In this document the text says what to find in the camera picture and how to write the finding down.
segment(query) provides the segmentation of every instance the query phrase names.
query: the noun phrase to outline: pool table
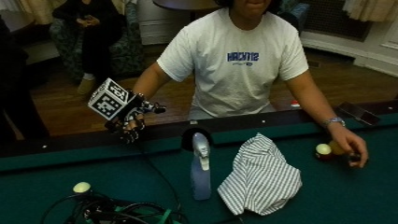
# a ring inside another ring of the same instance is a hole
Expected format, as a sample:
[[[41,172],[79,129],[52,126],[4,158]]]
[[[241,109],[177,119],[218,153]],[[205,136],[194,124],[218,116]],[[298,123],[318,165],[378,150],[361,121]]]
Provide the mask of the pool table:
[[[344,156],[330,161],[316,158],[316,146],[332,137],[300,109],[153,125],[133,145],[103,131],[1,146],[1,223],[40,223],[49,206],[72,195],[83,181],[113,199],[156,203],[176,211],[173,190],[145,156],[176,190],[189,223],[398,223],[398,100],[361,106],[379,117],[375,125],[365,125],[337,108],[336,112],[367,141],[370,161],[363,169],[350,168]],[[186,136],[194,132],[205,133],[212,145],[213,192],[206,201],[193,199],[190,188]],[[274,141],[286,162],[301,171],[302,187],[280,210],[268,216],[245,211],[241,222],[217,188],[233,171],[241,144],[257,133]],[[60,203],[45,223],[64,223],[72,205]]]

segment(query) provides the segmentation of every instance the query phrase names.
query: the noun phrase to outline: spray bottle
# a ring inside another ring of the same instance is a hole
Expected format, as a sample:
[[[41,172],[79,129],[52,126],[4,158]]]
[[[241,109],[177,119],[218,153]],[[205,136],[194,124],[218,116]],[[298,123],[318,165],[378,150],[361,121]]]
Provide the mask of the spray bottle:
[[[192,189],[196,200],[206,200],[212,195],[210,187],[210,147],[201,133],[193,135],[194,159],[190,166]]]

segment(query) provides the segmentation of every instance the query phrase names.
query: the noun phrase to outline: striped cloth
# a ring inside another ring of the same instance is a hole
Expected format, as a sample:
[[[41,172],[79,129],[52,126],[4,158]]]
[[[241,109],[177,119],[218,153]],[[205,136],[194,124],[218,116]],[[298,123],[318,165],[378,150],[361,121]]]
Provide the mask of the striped cloth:
[[[301,186],[300,170],[286,163],[273,140],[258,133],[238,150],[218,194],[234,215],[246,209],[265,216],[284,207]]]

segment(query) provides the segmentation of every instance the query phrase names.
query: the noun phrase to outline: cube with markers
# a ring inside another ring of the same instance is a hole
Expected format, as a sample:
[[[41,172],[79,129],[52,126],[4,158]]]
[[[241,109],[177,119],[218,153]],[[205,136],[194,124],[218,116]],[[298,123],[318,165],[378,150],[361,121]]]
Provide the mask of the cube with markers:
[[[104,118],[112,120],[128,104],[129,92],[108,78],[99,89],[92,93],[88,106]]]

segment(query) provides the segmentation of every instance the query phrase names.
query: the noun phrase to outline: billiard ball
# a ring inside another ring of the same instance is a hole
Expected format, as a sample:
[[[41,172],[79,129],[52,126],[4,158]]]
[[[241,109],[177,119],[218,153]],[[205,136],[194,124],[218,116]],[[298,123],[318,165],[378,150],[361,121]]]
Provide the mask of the billiard ball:
[[[328,161],[333,157],[332,147],[328,144],[320,144],[314,149],[314,156],[321,161]]]
[[[337,142],[334,140],[332,140],[329,142],[329,146],[332,148],[332,153],[337,156],[341,156],[346,153],[345,149],[341,148],[341,146],[338,146]]]
[[[84,194],[89,191],[91,185],[87,182],[80,182],[77,185],[73,187],[73,192],[77,194]]]

